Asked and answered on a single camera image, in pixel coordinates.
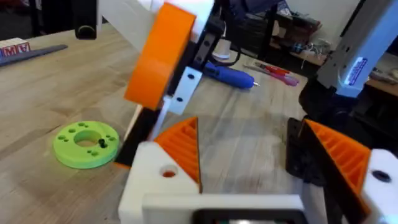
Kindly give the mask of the white orange left gripper right finger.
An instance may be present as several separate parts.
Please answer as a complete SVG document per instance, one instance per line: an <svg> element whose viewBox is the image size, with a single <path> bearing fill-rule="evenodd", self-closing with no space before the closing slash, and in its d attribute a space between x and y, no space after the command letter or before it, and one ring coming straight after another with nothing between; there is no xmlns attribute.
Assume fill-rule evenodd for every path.
<svg viewBox="0 0 398 224"><path fill-rule="evenodd" d="M323 188L328 223L397 223L397 156L387 149L289 118L285 169Z"/></svg>

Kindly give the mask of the white orange left gripper left finger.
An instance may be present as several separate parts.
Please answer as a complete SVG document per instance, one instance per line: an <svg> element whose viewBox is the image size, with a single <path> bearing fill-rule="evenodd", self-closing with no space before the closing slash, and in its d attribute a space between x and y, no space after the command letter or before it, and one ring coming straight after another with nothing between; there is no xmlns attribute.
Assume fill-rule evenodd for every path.
<svg viewBox="0 0 398 224"><path fill-rule="evenodd" d="M185 205L146 205L154 196L198 195L201 174L198 118L185 119L165 130L154 141L140 143L118 207L121 223L190 223L192 211Z"/></svg>

